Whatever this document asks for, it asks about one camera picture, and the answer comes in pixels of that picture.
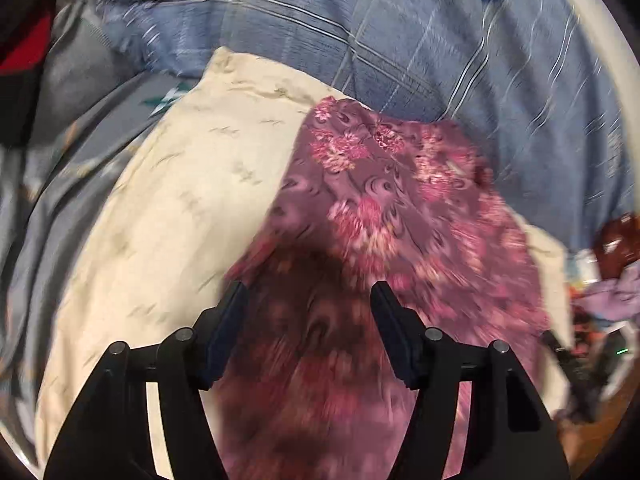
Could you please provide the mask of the dark red glossy bag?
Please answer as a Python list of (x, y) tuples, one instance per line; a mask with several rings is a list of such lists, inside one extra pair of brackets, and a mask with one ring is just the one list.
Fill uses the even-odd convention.
[(593, 246), (602, 280), (619, 278), (623, 270), (640, 258), (638, 214), (624, 214), (609, 221)]

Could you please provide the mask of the purple pink floral garment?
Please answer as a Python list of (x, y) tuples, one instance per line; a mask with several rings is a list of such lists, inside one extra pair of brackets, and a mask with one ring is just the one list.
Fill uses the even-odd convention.
[(372, 318), (376, 282), (457, 341), (512, 344), (529, 373), (548, 324), (525, 234), (462, 129), (352, 100), (309, 112), (229, 275), (248, 288), (216, 388), (233, 479), (388, 476), (416, 396)]

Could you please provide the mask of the lilac purple cloth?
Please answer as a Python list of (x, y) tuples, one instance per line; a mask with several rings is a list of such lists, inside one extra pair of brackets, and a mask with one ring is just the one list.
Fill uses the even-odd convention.
[(575, 304), (599, 320), (639, 324), (638, 261), (626, 266), (619, 278), (591, 284)]

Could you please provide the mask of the grey blue quilt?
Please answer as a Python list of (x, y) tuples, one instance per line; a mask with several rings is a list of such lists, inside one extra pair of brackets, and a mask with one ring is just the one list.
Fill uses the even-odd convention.
[(25, 462), (75, 261), (134, 152), (195, 84), (136, 73), (88, 6), (54, 22), (30, 140), (1, 151), (1, 433)]

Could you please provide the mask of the blue plaid pillow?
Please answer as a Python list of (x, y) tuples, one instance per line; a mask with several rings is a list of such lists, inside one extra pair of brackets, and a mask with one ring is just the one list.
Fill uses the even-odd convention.
[(142, 68), (200, 76), (226, 47), (402, 119), (460, 122), (513, 209), (588, 247), (636, 204), (638, 65), (600, 0), (96, 0)]

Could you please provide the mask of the cream leaf-print bed sheet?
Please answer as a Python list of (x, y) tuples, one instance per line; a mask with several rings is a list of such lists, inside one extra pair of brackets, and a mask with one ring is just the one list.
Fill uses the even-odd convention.
[[(216, 304), (268, 217), (300, 128), (328, 97), (349, 100), (299, 70), (222, 48), (157, 124), (108, 196), (67, 284), (37, 402), (39, 458), (50, 456), (110, 342), (154, 344)], [(564, 248), (506, 208), (538, 270), (546, 328), (567, 334)], [(529, 374), (557, 411), (567, 386), (540, 344)], [(203, 403), (219, 448), (216, 388)]]

